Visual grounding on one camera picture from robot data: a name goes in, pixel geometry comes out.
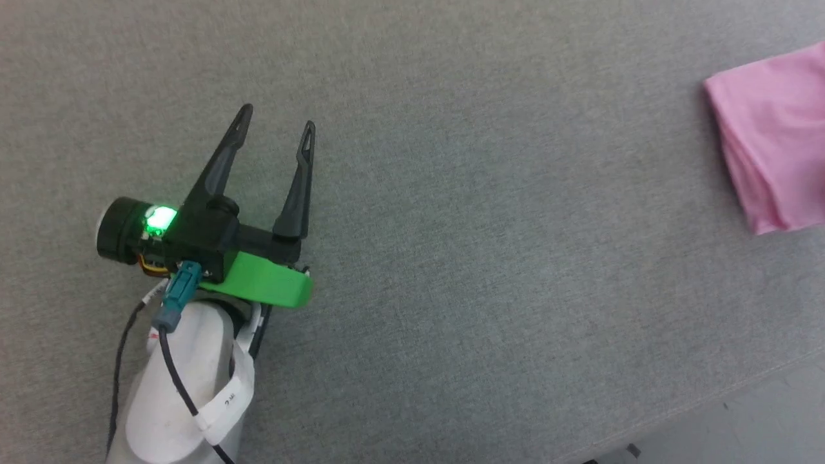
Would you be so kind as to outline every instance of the pink cloth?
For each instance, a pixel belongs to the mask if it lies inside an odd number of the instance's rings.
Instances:
[[[705,81],[755,234],[825,224],[825,42]]]

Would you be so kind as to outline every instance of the black camera lens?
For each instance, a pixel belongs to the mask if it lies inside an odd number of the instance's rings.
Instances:
[[[118,263],[135,264],[138,256],[132,247],[144,232],[143,220],[149,203],[121,196],[103,213],[97,226],[97,254]]]

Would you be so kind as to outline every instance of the black cable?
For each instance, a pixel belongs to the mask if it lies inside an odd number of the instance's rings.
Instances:
[[[115,355],[115,380],[112,384],[111,392],[111,412],[109,413],[109,438],[106,440],[106,455],[109,454],[111,443],[115,439],[115,431],[117,430],[117,396],[120,394],[120,364],[123,361],[123,351],[126,348],[126,338],[129,336],[129,331],[132,329],[134,322],[138,319],[138,313],[146,307],[146,303],[141,301],[132,310],[129,315],[129,320],[126,321],[126,327],[123,329],[123,334],[120,336],[120,344],[117,345],[117,354]]]
[[[158,330],[158,340],[160,342],[161,353],[163,353],[163,361],[166,363],[166,368],[169,370],[169,376],[172,378],[172,383],[175,385],[177,393],[181,396],[184,404],[186,404],[189,413],[192,414],[193,417],[197,416],[198,409],[195,403],[192,402],[192,398],[189,396],[189,392],[186,391],[186,387],[183,386],[181,376],[178,375],[175,363],[172,361],[172,353],[169,351],[169,340],[166,337],[166,329],[163,327]],[[235,464],[220,445],[212,445],[212,449],[214,449],[224,464]]]
[[[255,330],[255,335],[252,336],[252,342],[249,343],[249,356],[252,359],[257,358],[258,351],[261,350],[261,341],[263,340],[263,333],[266,331],[266,326],[269,325],[269,316],[272,314],[272,305],[261,306],[261,317],[263,320]]]

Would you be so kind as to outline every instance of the green led light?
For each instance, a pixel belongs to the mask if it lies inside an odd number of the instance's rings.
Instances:
[[[151,235],[161,235],[166,232],[172,220],[175,219],[177,211],[166,206],[158,206],[146,218],[146,231]]]

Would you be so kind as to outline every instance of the gray carpet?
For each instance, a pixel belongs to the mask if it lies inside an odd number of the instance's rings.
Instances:
[[[242,220],[310,118],[318,151],[317,290],[273,319],[242,462],[583,461],[823,347],[825,234],[748,233],[700,82],[821,40],[825,3],[0,9],[0,462],[103,458],[151,280],[94,223],[181,201],[243,102]]]

